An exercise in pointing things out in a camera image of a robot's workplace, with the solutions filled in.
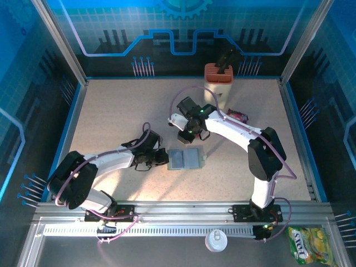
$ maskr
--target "gear graphic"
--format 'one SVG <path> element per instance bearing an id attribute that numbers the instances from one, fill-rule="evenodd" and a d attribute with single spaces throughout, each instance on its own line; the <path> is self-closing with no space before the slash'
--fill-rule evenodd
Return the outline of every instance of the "gear graphic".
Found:
<path id="1" fill-rule="evenodd" d="M 167 16 L 172 15 L 174 19 L 199 16 L 202 10 L 207 10 L 208 4 L 212 4 L 212 0 L 157 0 L 156 2 Z"/>

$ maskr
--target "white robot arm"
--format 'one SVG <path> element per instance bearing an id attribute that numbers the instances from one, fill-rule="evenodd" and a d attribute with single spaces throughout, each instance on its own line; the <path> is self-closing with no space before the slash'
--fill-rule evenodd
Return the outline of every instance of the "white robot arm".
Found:
<path id="1" fill-rule="evenodd" d="M 107 193 L 92 189 L 95 178 L 117 169 L 135 167 L 145 163 L 148 171 L 150 168 L 168 163 L 168 154 L 164 148 L 160 148 L 162 137 L 153 131 L 148 133 L 146 140 L 136 148 L 127 148 L 138 145 L 145 136 L 147 130 L 139 139 L 132 140 L 116 148 L 117 151 L 108 153 L 85 164 L 74 179 L 65 187 L 59 200 L 69 209 L 82 207 L 86 210 L 93 210 L 106 216 L 112 216 L 117 211 L 117 202 Z M 47 188 L 57 196 L 69 175 L 83 162 L 94 155 L 81 155 L 77 151 L 72 151 L 63 159 L 55 172 L 51 175 Z"/>
<path id="2" fill-rule="evenodd" d="M 274 202 L 271 196 L 271 188 L 275 177 L 282 168 L 282 163 L 261 139 L 256 138 L 251 133 L 256 132 L 265 137 L 285 160 L 285 152 L 276 132 L 269 127 L 261 130 L 246 125 L 227 117 L 222 111 L 219 114 L 216 107 L 210 104 L 201 108 L 189 97 L 182 100 L 177 108 L 183 116 L 175 113 L 168 121 L 170 126 L 179 128 L 178 140 L 182 143 L 192 143 L 197 135 L 202 140 L 206 140 L 210 133 L 214 132 L 236 143 L 248 153 L 249 169 L 255 176 L 254 192 L 250 200 L 251 209 L 257 217 L 264 210 L 269 209 Z M 203 131 L 209 133 L 206 138 L 201 137 Z"/>

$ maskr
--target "yellow snack bag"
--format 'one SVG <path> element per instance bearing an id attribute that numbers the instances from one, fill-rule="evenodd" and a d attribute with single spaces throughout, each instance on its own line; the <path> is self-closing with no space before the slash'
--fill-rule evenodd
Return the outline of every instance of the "yellow snack bag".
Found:
<path id="1" fill-rule="evenodd" d="M 325 229 L 288 227 L 286 232 L 291 254 L 298 264 L 324 263 L 336 266 Z"/>

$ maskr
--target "small package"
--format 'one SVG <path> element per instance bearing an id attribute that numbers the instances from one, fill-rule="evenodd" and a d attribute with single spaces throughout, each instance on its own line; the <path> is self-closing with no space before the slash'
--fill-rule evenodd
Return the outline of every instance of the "small package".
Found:
<path id="1" fill-rule="evenodd" d="M 226 114 L 231 118 L 234 118 L 235 120 L 240 121 L 242 123 L 247 123 L 247 121 L 249 120 L 246 114 L 243 114 L 239 111 L 228 109 L 228 112 Z"/>
<path id="2" fill-rule="evenodd" d="M 324 263 L 337 266 L 324 228 L 288 227 L 290 252 L 300 265 Z"/>

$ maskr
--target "plastic cap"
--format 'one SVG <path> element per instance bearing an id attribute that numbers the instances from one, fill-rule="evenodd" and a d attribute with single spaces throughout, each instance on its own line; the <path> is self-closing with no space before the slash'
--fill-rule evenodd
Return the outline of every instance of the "plastic cap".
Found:
<path id="1" fill-rule="evenodd" d="M 221 230 L 213 230 L 206 236 L 205 245 L 212 252 L 221 252 L 228 245 L 228 237 Z"/>

